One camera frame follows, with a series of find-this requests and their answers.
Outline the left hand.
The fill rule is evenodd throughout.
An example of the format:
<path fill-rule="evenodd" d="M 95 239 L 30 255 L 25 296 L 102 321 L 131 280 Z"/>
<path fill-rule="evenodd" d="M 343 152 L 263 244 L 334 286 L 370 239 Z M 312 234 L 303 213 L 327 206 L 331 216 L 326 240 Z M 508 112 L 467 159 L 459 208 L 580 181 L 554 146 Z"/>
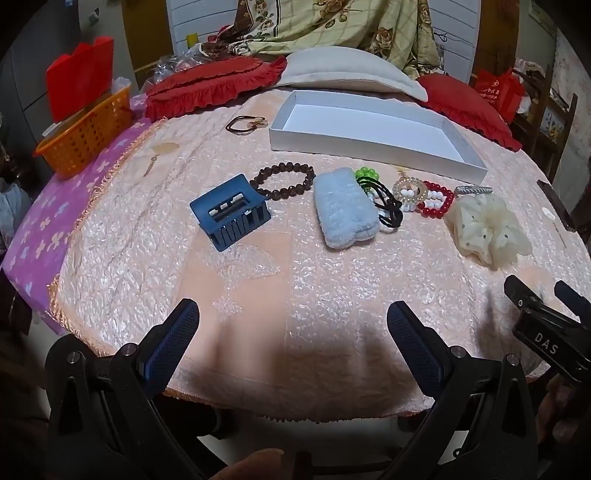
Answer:
<path fill-rule="evenodd" d="M 263 449 L 256 451 L 226 466 L 211 477 L 211 480 L 280 480 L 293 476 L 291 466 L 283 450 Z"/>

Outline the right hand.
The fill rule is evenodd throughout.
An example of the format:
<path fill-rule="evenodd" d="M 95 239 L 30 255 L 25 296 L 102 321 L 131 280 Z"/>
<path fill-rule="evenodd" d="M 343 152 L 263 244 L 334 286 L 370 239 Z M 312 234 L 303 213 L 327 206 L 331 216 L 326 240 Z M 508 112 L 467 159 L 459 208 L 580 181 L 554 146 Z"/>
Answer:
<path fill-rule="evenodd" d="M 531 383 L 542 462 L 590 459 L 590 385 L 575 386 L 552 369 Z"/>

